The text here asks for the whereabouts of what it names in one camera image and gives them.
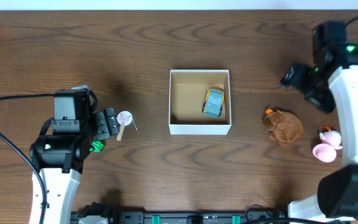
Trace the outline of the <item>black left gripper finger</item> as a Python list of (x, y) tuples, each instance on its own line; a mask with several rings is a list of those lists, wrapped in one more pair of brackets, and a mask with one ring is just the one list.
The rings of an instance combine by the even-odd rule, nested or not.
[(110, 138), (110, 132), (104, 113), (103, 112), (95, 113), (93, 115), (93, 118), (96, 125), (96, 134), (94, 140), (102, 141)]
[(104, 109), (104, 114), (106, 115), (106, 124), (111, 136), (119, 134), (119, 125), (117, 123), (116, 114), (113, 108)]

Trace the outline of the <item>pig face lollipop toy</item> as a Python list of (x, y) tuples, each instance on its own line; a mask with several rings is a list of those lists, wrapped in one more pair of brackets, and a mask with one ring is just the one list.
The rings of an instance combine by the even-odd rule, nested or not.
[(117, 115), (116, 119), (117, 119), (117, 123), (119, 125), (119, 134), (116, 137), (117, 141), (122, 140), (122, 137), (124, 135), (124, 130), (125, 130), (126, 126), (128, 126), (130, 124), (133, 124), (135, 129), (137, 129), (137, 126), (136, 126), (135, 121), (134, 121), (133, 114), (131, 112), (129, 112), (129, 111), (120, 112)]

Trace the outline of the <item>brown plush toy with orange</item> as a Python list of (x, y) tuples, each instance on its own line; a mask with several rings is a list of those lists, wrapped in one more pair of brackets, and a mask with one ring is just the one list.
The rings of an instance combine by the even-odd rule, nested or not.
[(303, 124), (293, 113), (266, 109), (263, 124), (270, 131), (269, 138), (277, 140), (279, 145), (287, 147), (303, 134)]

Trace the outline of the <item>pink white plush toy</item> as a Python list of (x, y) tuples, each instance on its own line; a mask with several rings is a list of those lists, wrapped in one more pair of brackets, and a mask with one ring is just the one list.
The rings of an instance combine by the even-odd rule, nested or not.
[(335, 160), (337, 151), (343, 148), (342, 136), (338, 131), (325, 126), (323, 132), (319, 133), (321, 143), (312, 149), (313, 155), (320, 161), (330, 163)]

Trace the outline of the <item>yellow grey toy truck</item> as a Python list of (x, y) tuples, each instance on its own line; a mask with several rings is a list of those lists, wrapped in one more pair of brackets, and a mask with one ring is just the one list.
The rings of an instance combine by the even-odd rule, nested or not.
[(202, 112), (205, 116), (210, 116), (213, 118), (220, 117), (223, 104), (224, 104), (225, 93), (222, 89), (219, 88), (210, 88), (206, 92)]

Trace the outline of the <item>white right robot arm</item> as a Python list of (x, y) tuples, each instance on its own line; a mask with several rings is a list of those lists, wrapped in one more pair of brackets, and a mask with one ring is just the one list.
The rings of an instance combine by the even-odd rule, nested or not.
[(358, 220), (358, 44), (315, 44), (315, 67), (295, 65), (282, 79), (320, 110), (337, 111), (342, 165), (321, 179), (317, 193), (288, 204), (288, 223)]

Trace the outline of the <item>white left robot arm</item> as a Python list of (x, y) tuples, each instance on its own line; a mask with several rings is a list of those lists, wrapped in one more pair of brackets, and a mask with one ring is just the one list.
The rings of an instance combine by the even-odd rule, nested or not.
[(107, 205), (92, 203), (82, 212), (71, 209), (83, 173), (83, 163), (96, 145), (119, 132), (115, 111), (75, 119), (50, 118), (30, 147), (33, 174), (31, 223), (116, 223)]

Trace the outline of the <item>green toy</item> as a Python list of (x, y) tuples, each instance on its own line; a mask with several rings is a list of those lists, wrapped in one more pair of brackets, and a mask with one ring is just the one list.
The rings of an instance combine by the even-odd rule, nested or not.
[(102, 141), (92, 142), (89, 151), (100, 153), (104, 149), (104, 143)]

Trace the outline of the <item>white cardboard box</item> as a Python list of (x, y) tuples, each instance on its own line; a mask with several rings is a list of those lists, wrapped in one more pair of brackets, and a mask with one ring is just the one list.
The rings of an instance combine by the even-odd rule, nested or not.
[[(223, 92), (220, 116), (203, 112), (212, 90)], [(171, 70), (168, 127), (171, 135), (226, 135), (232, 126), (229, 70)]]

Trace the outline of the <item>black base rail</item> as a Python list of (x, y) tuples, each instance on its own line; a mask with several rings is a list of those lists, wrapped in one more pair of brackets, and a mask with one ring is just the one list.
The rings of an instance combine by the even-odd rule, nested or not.
[(241, 224), (293, 223), (283, 211), (252, 205), (244, 212), (146, 212), (115, 210), (108, 205), (92, 203), (73, 212), (69, 224)]

